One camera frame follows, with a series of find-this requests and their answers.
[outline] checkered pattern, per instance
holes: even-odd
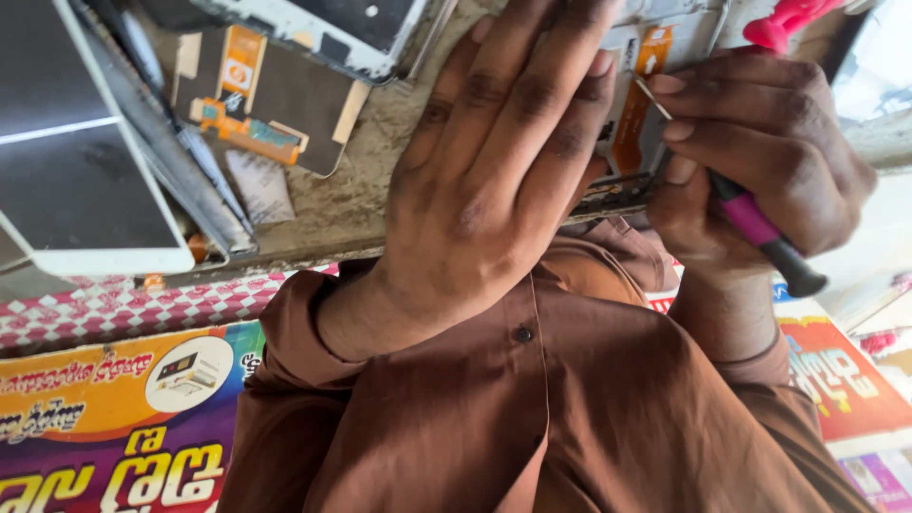
[[[314,270],[338,275],[338,265]],[[285,280],[274,273],[147,294],[124,276],[78,277],[79,286],[0,304],[0,347],[39,340],[108,342],[256,319]]]

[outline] brown shirt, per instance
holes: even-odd
[[[787,386],[784,338],[713,365],[642,306],[668,278],[603,223],[478,317],[350,363],[314,327],[337,281],[297,273],[261,317],[219,511],[870,510]]]

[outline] person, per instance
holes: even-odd
[[[649,86],[676,118],[648,218],[556,235],[593,149],[617,0],[513,0],[456,43],[389,185],[386,248],[263,312],[218,510],[869,511],[789,386],[770,266],[718,214],[742,184],[805,255],[875,172],[816,66],[734,50]],[[544,37],[543,27],[548,26]]]

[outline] dirty work surface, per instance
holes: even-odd
[[[335,174],[325,180],[288,168],[288,190],[297,218],[274,225],[258,226],[256,237],[260,256],[235,262],[230,269],[240,274],[262,274],[309,267],[354,257],[370,257],[383,243],[383,210],[389,175],[409,140],[430,84],[442,60],[459,35],[483,14],[498,10],[502,0],[461,0],[423,70],[410,97],[393,89],[374,89],[356,124],[351,140]],[[741,29],[755,18],[772,11],[774,0],[735,0],[720,38],[720,45],[743,44]],[[841,13],[833,13],[794,41],[793,54],[819,60],[825,55],[835,31],[843,24]],[[166,74],[174,69],[177,38],[158,32],[155,44]],[[908,149],[898,134],[912,128],[912,116],[892,119],[884,128],[865,127],[849,134],[850,140],[871,162],[891,167],[908,163]],[[217,141],[213,149],[224,165],[228,146]],[[195,277],[217,280],[219,276]]]

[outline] hand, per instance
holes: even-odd
[[[753,192],[807,257],[849,239],[876,185],[875,171],[839,130],[822,70],[756,52],[727,51],[649,81],[676,118],[664,134],[676,155],[648,206],[649,219],[689,274],[718,284],[772,267],[710,197],[703,166]]]
[[[404,349],[489,308],[544,253],[585,188],[614,72],[619,0],[514,0],[456,44],[389,185],[386,250],[317,326],[346,360]]]

